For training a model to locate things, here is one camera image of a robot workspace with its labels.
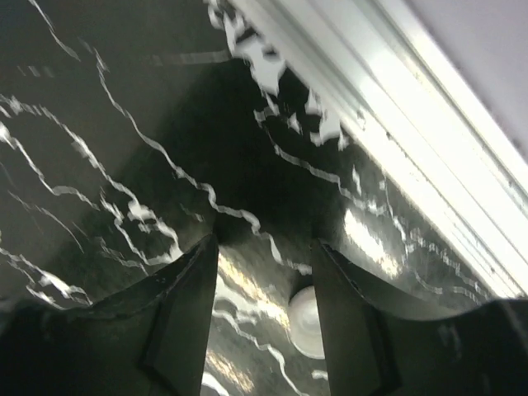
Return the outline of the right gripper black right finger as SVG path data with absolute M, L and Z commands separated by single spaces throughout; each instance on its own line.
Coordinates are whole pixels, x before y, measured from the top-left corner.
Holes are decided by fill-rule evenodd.
M 319 240 L 311 265 L 332 394 L 526 394 L 525 300 L 451 311 L 403 292 Z

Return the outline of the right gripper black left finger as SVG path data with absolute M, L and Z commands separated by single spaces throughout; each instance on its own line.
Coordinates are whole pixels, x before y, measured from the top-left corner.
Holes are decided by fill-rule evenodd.
M 4 395 L 197 395 L 215 297 L 219 245 L 189 252 L 98 303 L 1 307 Z

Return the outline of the small white bottle cap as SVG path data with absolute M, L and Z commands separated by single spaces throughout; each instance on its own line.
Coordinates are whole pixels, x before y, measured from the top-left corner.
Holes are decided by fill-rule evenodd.
M 323 338 L 314 287 L 300 290 L 290 300 L 287 309 L 290 340 L 304 356 L 315 360 L 325 358 Z

